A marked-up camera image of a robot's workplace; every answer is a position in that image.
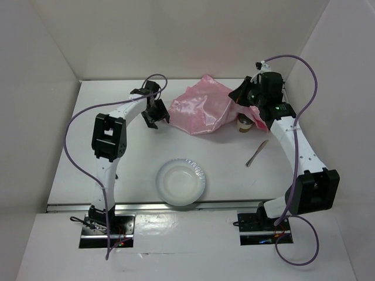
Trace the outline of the pink satin cloth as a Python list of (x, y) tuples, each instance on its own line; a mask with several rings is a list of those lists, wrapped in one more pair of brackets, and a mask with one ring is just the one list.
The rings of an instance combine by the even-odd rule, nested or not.
[(243, 107), (230, 97), (231, 89), (205, 75), (197, 84), (175, 98), (169, 109), (169, 124), (190, 134), (212, 133), (221, 126), (233, 122), (239, 114), (245, 115), (263, 131), (268, 128), (261, 120), (257, 107)]

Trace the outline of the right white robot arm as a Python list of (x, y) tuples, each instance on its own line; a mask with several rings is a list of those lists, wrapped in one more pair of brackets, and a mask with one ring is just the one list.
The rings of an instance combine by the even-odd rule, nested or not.
[(266, 201), (255, 216), (261, 229), (270, 229), (288, 215), (302, 215), (333, 207), (340, 182), (339, 173), (318, 158), (305, 137), (297, 114), (283, 100), (284, 81), (280, 73), (268, 71), (247, 76), (229, 94), (238, 105), (254, 107), (261, 120), (283, 148), (294, 170), (292, 184), (284, 196)]

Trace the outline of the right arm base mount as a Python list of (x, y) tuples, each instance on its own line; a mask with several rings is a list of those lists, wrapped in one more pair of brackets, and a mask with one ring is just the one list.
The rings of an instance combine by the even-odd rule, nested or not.
[(240, 245), (272, 245), (277, 239), (280, 244), (293, 244), (288, 219), (277, 226), (274, 225), (275, 221), (276, 219), (261, 221), (256, 213), (238, 213), (233, 226), (239, 230)]

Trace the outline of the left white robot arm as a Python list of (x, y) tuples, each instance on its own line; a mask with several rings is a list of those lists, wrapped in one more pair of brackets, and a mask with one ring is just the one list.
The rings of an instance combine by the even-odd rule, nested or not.
[(159, 121), (169, 122), (169, 113), (158, 92), (159, 84), (146, 81), (139, 89), (131, 91), (130, 102), (120, 105), (109, 114), (98, 114), (94, 122), (91, 147), (97, 159), (99, 182), (88, 211), (90, 221), (103, 234), (115, 228), (115, 175), (120, 158), (127, 149), (127, 126), (141, 115), (147, 125), (157, 129)]

